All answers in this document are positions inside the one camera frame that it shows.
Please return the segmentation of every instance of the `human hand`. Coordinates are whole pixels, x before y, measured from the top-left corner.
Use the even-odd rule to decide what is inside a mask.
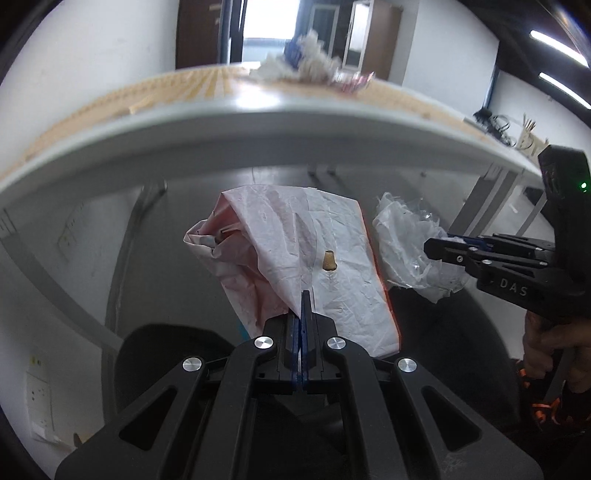
[[[566,325],[542,331],[542,318],[535,313],[525,315],[523,337],[524,368],[531,378],[544,378],[553,369],[554,349],[577,347],[576,356],[567,376],[574,393],[591,388],[591,320],[576,318]]]

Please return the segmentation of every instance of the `fluorescent light tube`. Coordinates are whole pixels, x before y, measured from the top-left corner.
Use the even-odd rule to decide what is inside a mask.
[[[540,73],[540,78],[545,80],[548,83],[551,83],[556,88],[559,88],[567,95],[570,95],[572,98],[578,101],[581,105],[583,105],[586,109],[591,110],[591,105],[589,105],[585,100],[583,100],[579,95],[574,93],[570,88],[565,85],[562,85],[558,80],[553,79],[550,75],[546,75],[545,73]]]
[[[585,67],[589,68],[589,64],[587,63],[587,60],[585,60],[585,57],[583,57],[578,51],[575,51],[572,48],[567,47],[563,43],[560,43],[558,40],[555,40],[552,37],[544,35],[543,33],[540,33],[536,30],[532,30],[530,32],[530,37],[540,42],[543,42],[552,48],[555,48],[556,50],[564,53],[565,55],[568,55],[573,60],[578,61],[581,65],[584,65]]]

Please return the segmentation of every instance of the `silver screw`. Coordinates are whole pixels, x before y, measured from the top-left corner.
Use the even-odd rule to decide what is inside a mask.
[[[196,372],[201,368],[201,365],[201,360],[195,356],[191,356],[183,362],[183,368],[187,372]]]
[[[273,346],[273,339],[271,337],[258,337],[255,338],[255,347],[261,350],[267,350]]]
[[[326,344],[329,346],[329,348],[332,348],[333,350],[341,350],[342,348],[345,348],[347,342],[345,342],[340,337],[331,337],[326,341]]]
[[[401,358],[398,360],[398,368],[409,374],[417,369],[417,363],[412,358]]]

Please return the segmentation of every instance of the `bright window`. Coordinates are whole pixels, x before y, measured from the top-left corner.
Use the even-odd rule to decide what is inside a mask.
[[[296,32],[300,0],[248,0],[244,38],[290,40]]]

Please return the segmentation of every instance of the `brown door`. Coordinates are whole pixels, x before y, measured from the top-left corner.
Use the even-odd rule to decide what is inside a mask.
[[[388,80],[401,18],[402,10],[386,0],[374,0],[361,67],[363,72],[375,72],[377,78]]]
[[[176,68],[217,63],[222,0],[180,0]]]

